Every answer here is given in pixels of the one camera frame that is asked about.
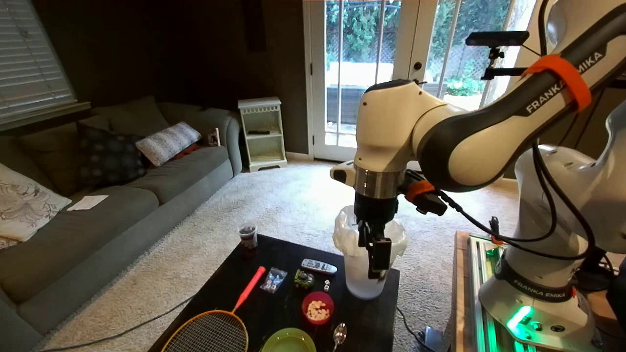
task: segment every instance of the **racket strings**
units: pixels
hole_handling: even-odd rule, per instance
[[[247,332],[241,320],[226,312],[196,317],[185,325],[165,352],[245,352]]]

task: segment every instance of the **small white cabinet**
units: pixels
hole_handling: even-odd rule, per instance
[[[282,138],[280,100],[271,98],[239,100],[250,172],[266,167],[287,167]]]

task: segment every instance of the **small toy car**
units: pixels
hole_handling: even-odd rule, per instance
[[[294,284],[296,287],[310,289],[313,284],[315,284],[315,278],[312,274],[307,274],[306,272],[298,269],[298,271],[295,272]]]

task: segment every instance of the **black table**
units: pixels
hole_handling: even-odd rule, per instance
[[[347,339],[338,351],[391,351],[393,347],[394,317],[398,302],[400,272],[391,269],[385,288],[378,298],[365,301],[354,297],[346,288],[344,261],[337,254],[320,251],[287,241],[259,235],[258,253],[244,259],[244,248],[239,244],[213,273],[185,309],[150,348],[159,352],[167,339],[185,321],[199,313],[213,309],[230,311],[259,266],[288,272],[287,279],[271,294],[260,289],[264,274],[248,300],[236,314],[248,330],[250,352],[257,352],[272,334],[284,328],[299,328],[311,336],[318,352],[332,351],[332,332],[339,323],[347,327]],[[334,276],[314,273],[316,283],[310,290],[294,287],[294,275],[304,258],[327,262],[337,267]],[[324,281],[331,281],[328,294],[335,303],[335,311],[326,324],[310,324],[302,314],[302,300],[312,291],[323,291]]]

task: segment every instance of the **gray couch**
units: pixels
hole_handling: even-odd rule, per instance
[[[109,195],[90,210],[59,212],[30,240],[0,250],[0,351],[31,349],[241,171],[235,113],[145,99],[149,112],[131,102],[94,109],[100,116],[83,121],[113,131],[115,126],[132,130],[136,122],[142,124],[137,128],[145,128],[154,114],[162,114],[167,123],[186,121],[203,136],[219,128],[222,147],[201,148],[126,185],[93,190],[72,184],[80,161],[74,123],[34,135],[0,137],[0,163],[7,167],[74,202],[88,194]]]

